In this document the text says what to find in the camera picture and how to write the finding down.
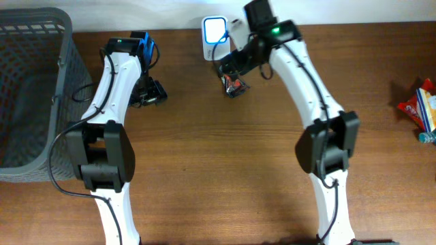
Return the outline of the black snack packet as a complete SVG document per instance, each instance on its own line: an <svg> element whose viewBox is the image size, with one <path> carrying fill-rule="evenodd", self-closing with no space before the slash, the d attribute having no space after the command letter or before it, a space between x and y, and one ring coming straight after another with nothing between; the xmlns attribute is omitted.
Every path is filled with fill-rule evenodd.
<svg viewBox="0 0 436 245"><path fill-rule="evenodd" d="M223 75L221 76L221 81L224 91L229 98L235 98L250 89L250 86L241 77Z"/></svg>

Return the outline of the orange red snack bag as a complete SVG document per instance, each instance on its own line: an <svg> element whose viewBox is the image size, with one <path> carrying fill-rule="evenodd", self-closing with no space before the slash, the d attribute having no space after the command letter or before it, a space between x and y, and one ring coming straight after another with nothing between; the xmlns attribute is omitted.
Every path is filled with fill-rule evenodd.
<svg viewBox="0 0 436 245"><path fill-rule="evenodd" d="M419 88L423 88L435 96L435 84L429 78L427 78ZM410 99L408 99L406 102L399 103L397 108L406 113L424 132L426 132L424 130L422 120L418 114L416 90Z"/></svg>

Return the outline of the beige chips bag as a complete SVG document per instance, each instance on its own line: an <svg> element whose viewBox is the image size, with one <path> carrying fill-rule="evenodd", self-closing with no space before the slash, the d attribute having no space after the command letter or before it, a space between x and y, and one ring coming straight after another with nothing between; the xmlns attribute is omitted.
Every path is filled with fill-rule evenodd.
<svg viewBox="0 0 436 245"><path fill-rule="evenodd" d="M419 88L416 90L418 114L427 133L435 130L435 96Z"/></svg>

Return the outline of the blue mouthwash bottle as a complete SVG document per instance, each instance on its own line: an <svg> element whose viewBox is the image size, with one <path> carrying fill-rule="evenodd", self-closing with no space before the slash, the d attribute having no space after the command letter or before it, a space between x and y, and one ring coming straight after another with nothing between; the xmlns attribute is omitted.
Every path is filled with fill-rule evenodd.
<svg viewBox="0 0 436 245"><path fill-rule="evenodd" d="M435 144L436 142L435 131L420 133L418 136L418 140L424 144Z"/></svg>

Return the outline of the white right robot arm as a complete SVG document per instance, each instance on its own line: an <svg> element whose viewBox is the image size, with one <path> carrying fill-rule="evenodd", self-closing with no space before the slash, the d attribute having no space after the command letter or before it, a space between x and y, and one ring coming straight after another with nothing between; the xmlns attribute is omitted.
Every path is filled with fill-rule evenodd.
<svg viewBox="0 0 436 245"><path fill-rule="evenodd" d="M292 20L279 21L267 0L244 6L245 19L228 24L225 38L236 49L214 62L225 86L267 64L284 83L304 131L295 145L315 192L319 227L316 244L360 244L349 220L347 177L360 120L346 112L325 87L307 45Z"/></svg>

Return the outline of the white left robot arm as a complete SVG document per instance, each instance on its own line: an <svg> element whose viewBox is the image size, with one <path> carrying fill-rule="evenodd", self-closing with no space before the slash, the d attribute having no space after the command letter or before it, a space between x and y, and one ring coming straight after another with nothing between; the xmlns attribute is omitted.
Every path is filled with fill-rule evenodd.
<svg viewBox="0 0 436 245"><path fill-rule="evenodd" d="M89 190L85 196L97 204L106 243L139 245L129 194L136 156L124 124L128 108L168 98L149 74L160 51L147 32L133 31L128 38L109 39L100 57L102 77L80 121L65 132L67 151L75 177Z"/></svg>

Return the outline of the white barcode scanner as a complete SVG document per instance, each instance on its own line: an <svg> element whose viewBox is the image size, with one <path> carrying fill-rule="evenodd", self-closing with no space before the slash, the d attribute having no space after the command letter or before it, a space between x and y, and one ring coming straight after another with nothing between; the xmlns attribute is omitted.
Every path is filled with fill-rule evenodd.
<svg viewBox="0 0 436 245"><path fill-rule="evenodd" d="M230 39L226 36L228 19L225 16L206 16L201 27L206 61L219 60L230 53Z"/></svg>

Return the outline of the dark grey plastic basket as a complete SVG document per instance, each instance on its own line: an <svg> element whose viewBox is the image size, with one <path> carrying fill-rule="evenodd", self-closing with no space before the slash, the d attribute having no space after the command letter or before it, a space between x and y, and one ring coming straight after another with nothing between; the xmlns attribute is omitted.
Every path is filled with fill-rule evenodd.
<svg viewBox="0 0 436 245"><path fill-rule="evenodd" d="M1 10L1 181L49 179L50 144L87 110L91 82L66 12Z"/></svg>

